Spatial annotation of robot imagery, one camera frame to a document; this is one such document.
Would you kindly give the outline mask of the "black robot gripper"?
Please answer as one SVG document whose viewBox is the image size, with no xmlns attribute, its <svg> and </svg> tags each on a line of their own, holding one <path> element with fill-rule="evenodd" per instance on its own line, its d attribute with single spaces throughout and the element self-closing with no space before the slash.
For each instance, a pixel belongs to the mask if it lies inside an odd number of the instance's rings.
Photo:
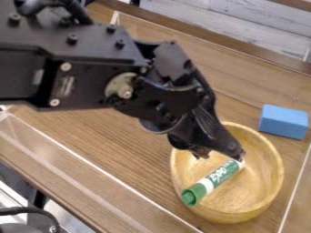
<svg viewBox="0 0 311 233">
<path fill-rule="evenodd" d="M 117 73 L 106 82 L 105 104 L 139 119 L 197 159 L 217 151 L 241 161 L 245 149 L 215 114 L 215 94 L 182 47 L 138 41 L 146 65 Z"/>
</svg>

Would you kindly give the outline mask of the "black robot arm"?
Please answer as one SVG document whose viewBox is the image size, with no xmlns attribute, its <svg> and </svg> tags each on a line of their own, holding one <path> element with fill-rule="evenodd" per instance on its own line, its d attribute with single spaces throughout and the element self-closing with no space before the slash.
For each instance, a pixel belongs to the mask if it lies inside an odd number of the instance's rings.
<svg viewBox="0 0 311 233">
<path fill-rule="evenodd" d="M 98 23 L 91 0 L 0 0 L 0 103 L 43 110 L 113 108 L 195 157 L 242 159 L 217 96 L 174 41 L 149 43 Z"/>
</svg>

